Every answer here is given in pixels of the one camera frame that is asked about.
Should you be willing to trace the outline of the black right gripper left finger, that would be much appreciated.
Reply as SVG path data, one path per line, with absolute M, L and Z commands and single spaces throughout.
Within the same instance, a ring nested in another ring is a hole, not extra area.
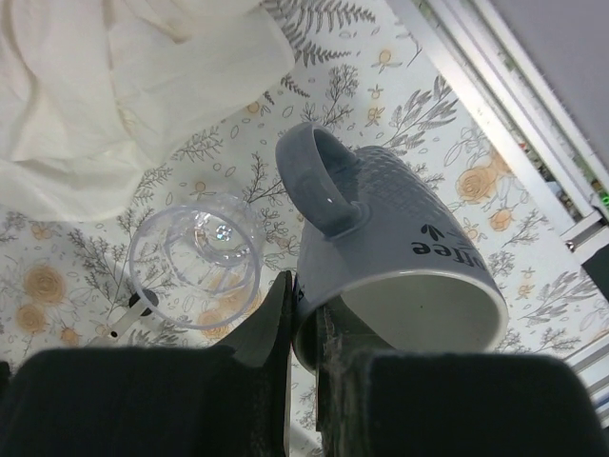
M 292 276 L 208 348 L 41 351 L 1 399 L 5 456 L 285 456 Z

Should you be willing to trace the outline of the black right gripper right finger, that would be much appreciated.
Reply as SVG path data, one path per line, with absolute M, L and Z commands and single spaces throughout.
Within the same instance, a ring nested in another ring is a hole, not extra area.
M 342 305 L 316 314 L 327 456 L 604 456 L 579 378 L 537 355 L 406 353 Z

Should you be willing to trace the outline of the clear faceted glass cup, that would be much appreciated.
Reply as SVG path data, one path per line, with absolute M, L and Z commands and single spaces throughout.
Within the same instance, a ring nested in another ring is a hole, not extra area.
M 136 306 L 180 328 L 227 328 L 257 299 L 264 240 L 256 212 L 228 193 L 154 213 L 129 246 Z

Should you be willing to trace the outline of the grey textured coffee mug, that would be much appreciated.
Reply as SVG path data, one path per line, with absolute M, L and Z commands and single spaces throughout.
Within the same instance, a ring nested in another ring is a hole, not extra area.
M 314 370 L 315 314 L 337 302 L 391 347 L 495 349 L 508 309 L 481 254 L 447 206 L 388 149 L 352 150 L 302 123 L 277 142 L 277 170 L 303 216 L 294 352 Z

